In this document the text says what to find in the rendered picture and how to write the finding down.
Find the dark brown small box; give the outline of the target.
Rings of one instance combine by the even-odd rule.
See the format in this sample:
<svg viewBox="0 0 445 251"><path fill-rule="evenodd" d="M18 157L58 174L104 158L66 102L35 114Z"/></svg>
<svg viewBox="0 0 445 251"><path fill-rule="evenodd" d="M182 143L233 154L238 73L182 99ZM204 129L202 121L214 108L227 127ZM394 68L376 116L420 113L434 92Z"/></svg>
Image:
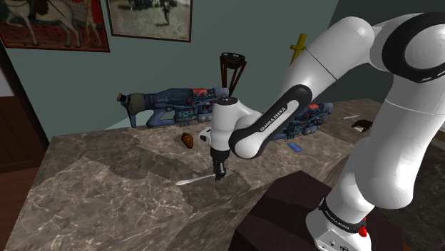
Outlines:
<svg viewBox="0 0 445 251"><path fill-rule="evenodd" d="M351 127L358 130L360 133L368 131L372 127L373 122L365 119L354 122Z"/></svg>

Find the yellow cross-shaped figure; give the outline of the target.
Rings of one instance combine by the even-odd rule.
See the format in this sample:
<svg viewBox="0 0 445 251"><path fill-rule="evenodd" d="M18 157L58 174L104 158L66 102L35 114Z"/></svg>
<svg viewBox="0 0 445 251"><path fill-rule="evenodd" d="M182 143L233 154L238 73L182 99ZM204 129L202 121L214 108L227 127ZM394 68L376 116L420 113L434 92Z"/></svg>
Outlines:
<svg viewBox="0 0 445 251"><path fill-rule="evenodd" d="M290 63L293 63L293 61L300 55L300 53L305 50L306 37L306 34L300 34L297 43L290 45L290 49L293 50L293 55Z"/></svg>

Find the large blue toy blaster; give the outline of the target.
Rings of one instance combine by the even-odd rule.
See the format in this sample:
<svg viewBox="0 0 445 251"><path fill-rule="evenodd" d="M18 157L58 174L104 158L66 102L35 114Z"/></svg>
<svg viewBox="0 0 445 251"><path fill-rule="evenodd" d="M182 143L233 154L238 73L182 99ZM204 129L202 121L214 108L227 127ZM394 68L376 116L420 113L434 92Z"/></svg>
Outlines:
<svg viewBox="0 0 445 251"><path fill-rule="evenodd" d="M169 88L158 93L118 94L117 101L126 109L132 128L136 128L136 115L152 111L146 126L189 126L212 119L213 105L220 98L227 98L227 88Z"/></svg>

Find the dark brown wooden door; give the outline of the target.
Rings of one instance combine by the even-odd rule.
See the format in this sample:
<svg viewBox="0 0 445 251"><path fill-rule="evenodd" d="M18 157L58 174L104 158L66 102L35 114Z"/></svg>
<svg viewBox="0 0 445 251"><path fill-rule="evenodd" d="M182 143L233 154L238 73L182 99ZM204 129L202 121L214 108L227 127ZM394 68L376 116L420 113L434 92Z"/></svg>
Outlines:
<svg viewBox="0 0 445 251"><path fill-rule="evenodd" d="M0 173L40 166L48 138L0 41L0 80L9 94L0 91Z"/></svg>

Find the brown framed grey picture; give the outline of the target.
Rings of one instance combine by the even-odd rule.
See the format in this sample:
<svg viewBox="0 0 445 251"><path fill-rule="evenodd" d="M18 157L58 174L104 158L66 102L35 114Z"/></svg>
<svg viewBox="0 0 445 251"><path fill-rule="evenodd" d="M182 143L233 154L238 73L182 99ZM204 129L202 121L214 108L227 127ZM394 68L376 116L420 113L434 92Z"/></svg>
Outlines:
<svg viewBox="0 0 445 251"><path fill-rule="evenodd" d="M106 0L114 36L191 42L193 0Z"/></svg>

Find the red framed horse picture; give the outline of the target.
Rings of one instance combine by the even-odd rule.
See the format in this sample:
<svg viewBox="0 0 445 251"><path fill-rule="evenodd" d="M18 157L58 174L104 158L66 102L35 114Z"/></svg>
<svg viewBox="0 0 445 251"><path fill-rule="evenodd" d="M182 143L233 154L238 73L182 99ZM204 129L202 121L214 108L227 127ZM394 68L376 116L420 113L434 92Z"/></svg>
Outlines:
<svg viewBox="0 0 445 251"><path fill-rule="evenodd" d="M7 48L110 51L101 0L0 0Z"/></svg>

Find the dark maroon robot stand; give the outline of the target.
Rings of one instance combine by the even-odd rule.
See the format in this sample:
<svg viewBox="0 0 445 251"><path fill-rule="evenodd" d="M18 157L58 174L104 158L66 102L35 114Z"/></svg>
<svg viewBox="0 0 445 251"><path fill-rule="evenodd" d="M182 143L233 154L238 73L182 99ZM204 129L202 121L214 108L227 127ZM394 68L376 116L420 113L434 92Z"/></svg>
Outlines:
<svg viewBox="0 0 445 251"><path fill-rule="evenodd" d="M330 190L302 171L277 179L237 226L228 251L319 251L305 218ZM401 228L377 210L355 230L361 240L371 239L372 251L413 251L406 249Z"/></svg>

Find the silver fork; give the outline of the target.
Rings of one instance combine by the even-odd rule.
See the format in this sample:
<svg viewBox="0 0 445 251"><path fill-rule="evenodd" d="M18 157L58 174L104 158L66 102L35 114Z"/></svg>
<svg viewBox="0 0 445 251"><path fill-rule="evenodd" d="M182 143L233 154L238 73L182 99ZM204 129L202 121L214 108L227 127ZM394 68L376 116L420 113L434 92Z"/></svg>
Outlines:
<svg viewBox="0 0 445 251"><path fill-rule="evenodd" d="M223 177L226 177L226 176L229 176L229 175L231 175L231 174L233 174L233 173L234 173L234 170L231 169L231 168L229 168L229 169L227 169L227 171L226 171L222 176L223 176ZM180 181L176 182L175 184L176 184L177 186L182 186L182 185L187 185L187 184L190 184L190 183L194 183L194 182L199 181L199 180L202 180L202 179L206 179L206 178L216 178L216 177L217 177L216 174L212 174L212 175L204 175L204 176L197 177L197 178L191 178L191 179L186 179L186 180L180 180Z"/></svg>

